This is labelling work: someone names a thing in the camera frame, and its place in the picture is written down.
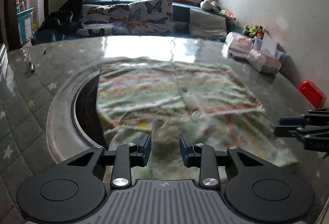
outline metal pivot bolt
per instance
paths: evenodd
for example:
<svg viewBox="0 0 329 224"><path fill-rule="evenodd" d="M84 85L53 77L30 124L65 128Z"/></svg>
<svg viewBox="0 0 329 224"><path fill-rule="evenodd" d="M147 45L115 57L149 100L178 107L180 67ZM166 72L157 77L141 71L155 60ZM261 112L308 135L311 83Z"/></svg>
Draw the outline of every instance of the metal pivot bolt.
<svg viewBox="0 0 329 224"><path fill-rule="evenodd" d="M115 186L123 187L123 186L125 186L125 185L128 185L129 180L126 179L126 178L123 178L123 177L118 177L118 178L114 179L114 180L112 181L112 183L113 183Z"/></svg>
<svg viewBox="0 0 329 224"><path fill-rule="evenodd" d="M209 177L202 180L201 183L204 184L205 186L215 186L218 184L218 181L215 178Z"/></svg>

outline red container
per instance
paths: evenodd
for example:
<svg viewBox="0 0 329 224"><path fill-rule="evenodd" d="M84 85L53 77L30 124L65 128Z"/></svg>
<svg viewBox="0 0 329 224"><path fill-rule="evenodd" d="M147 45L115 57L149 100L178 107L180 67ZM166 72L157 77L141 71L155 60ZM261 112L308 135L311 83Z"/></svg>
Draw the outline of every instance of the red container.
<svg viewBox="0 0 329 224"><path fill-rule="evenodd" d="M327 96L311 81L302 83L298 90L315 108L321 108L327 99Z"/></svg>

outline white plush toy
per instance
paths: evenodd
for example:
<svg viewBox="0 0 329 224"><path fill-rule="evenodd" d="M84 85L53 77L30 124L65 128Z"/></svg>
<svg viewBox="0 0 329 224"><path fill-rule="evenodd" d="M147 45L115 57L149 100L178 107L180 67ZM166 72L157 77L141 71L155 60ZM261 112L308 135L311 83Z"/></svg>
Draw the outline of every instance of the white plush toy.
<svg viewBox="0 0 329 224"><path fill-rule="evenodd" d="M213 12L219 13L220 9L219 6L217 6L217 3L215 1L211 2L212 10Z"/></svg>
<svg viewBox="0 0 329 224"><path fill-rule="evenodd" d="M211 5L210 0L203 0L200 3L200 8L210 11L213 8L213 6Z"/></svg>

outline gray ribbed panel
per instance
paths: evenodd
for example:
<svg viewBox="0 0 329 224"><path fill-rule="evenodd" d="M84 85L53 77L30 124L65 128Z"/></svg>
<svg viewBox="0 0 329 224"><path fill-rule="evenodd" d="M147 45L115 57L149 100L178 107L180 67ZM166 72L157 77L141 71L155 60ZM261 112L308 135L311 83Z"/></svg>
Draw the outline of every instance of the gray ribbed panel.
<svg viewBox="0 0 329 224"><path fill-rule="evenodd" d="M229 210L218 192L202 190L191 180L138 180L130 189L113 191L100 210L77 223L252 224L253 222L240 218Z"/></svg>

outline blue sofa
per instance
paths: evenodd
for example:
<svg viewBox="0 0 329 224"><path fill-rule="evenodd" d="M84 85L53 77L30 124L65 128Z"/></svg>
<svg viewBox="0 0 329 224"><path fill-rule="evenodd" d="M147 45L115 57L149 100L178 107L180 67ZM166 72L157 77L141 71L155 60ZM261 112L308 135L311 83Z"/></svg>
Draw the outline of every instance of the blue sofa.
<svg viewBox="0 0 329 224"><path fill-rule="evenodd" d="M88 1L85 2L86 4L95 4L95 5L113 5L113 4L128 4L132 2L136 2L140 0L94 0L94 1ZM170 34L168 36L177 36L177 37L186 37L191 38L192 36L189 33L189 23L190 23L190 9L198 9L203 10L200 7L196 6L190 6L185 5L181 3L173 3L173 18L175 22L175 33ZM231 26L226 20L227 25L227 32L231 31L238 31L235 26ZM64 35L60 31L55 29L46 29L37 31L33 37L32 37L32 44L40 44L40 43L50 43L55 41L61 41L61 40L72 40L72 39L80 39L81 37L77 37L75 34L68 34Z"/></svg>

